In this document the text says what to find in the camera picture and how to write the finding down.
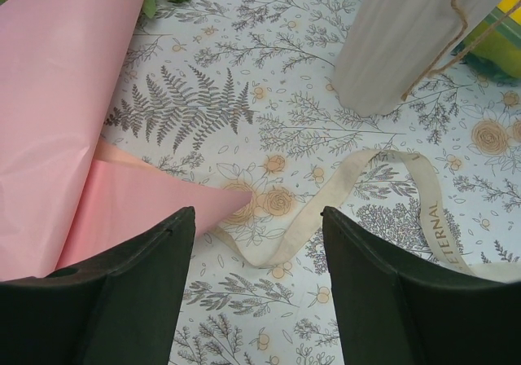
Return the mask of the pink wrapping paper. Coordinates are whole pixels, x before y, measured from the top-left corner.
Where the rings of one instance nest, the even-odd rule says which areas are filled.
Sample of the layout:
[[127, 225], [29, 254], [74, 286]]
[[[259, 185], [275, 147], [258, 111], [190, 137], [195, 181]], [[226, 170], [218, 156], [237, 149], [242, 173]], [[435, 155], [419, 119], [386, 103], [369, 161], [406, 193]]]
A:
[[143, 0], [1, 7], [1, 277], [43, 277], [195, 209], [202, 234], [248, 191], [174, 178], [101, 137]]

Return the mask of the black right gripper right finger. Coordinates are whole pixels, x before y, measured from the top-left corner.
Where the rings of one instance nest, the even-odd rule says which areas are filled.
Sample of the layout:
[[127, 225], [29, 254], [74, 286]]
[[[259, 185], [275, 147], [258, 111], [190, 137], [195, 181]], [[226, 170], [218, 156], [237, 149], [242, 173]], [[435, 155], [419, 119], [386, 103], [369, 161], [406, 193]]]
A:
[[519, 284], [428, 262], [332, 207], [322, 229], [346, 364], [519, 363]]

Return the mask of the cream ribbon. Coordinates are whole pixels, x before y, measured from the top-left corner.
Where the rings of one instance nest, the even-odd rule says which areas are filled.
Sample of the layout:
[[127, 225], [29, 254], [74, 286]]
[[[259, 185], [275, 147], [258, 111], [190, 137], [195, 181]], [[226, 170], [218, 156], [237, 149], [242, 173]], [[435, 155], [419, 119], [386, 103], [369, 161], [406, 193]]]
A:
[[[212, 233], [229, 248], [241, 255], [250, 265], [264, 268], [282, 264], [293, 258], [322, 224], [320, 212], [326, 206], [338, 207], [351, 194], [357, 179], [380, 150], [362, 150], [350, 154], [335, 170], [331, 178], [318, 193], [296, 215], [284, 231], [278, 246], [267, 252], [265, 257], [249, 257], [239, 250], [230, 234], [217, 227]], [[386, 154], [403, 162], [418, 189], [420, 217], [423, 237], [434, 257], [441, 265], [461, 274], [488, 279], [501, 283], [520, 281], [518, 262], [495, 262], [467, 265], [459, 252], [453, 233], [449, 229], [438, 178], [431, 162], [418, 153], [386, 150]]]

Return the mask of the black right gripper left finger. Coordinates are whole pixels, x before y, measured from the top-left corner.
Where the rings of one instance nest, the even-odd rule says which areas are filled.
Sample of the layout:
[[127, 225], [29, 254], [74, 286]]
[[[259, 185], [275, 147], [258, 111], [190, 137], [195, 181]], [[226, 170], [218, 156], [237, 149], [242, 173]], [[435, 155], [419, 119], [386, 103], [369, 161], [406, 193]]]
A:
[[166, 364], [194, 238], [185, 207], [83, 262], [2, 283], [2, 363]]

